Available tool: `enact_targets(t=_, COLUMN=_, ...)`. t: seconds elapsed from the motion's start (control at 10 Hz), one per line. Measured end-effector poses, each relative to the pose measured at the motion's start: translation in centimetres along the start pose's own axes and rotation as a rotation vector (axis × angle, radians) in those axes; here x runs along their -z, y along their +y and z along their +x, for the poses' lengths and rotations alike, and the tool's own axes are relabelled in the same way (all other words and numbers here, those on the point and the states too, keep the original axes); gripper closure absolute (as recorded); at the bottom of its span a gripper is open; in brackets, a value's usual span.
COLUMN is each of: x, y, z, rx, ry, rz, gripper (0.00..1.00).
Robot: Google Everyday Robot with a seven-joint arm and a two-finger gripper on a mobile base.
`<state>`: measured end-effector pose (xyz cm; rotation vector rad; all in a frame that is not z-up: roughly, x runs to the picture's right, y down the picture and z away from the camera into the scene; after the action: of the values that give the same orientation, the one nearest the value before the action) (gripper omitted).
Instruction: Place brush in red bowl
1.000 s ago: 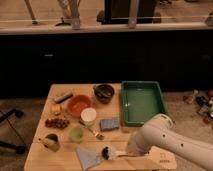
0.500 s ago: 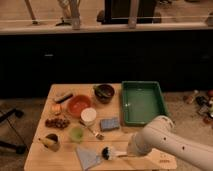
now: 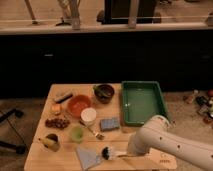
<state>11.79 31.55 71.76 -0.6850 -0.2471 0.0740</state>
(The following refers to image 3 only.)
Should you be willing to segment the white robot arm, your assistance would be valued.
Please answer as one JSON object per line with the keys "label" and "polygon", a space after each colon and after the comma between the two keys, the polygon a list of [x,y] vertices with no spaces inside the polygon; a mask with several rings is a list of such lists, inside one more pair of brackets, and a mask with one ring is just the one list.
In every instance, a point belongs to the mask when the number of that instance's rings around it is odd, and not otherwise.
{"label": "white robot arm", "polygon": [[151,117],[130,136],[128,152],[140,156],[147,154],[151,148],[155,148],[204,171],[213,171],[213,145],[169,133],[169,126],[170,123],[164,116]]}

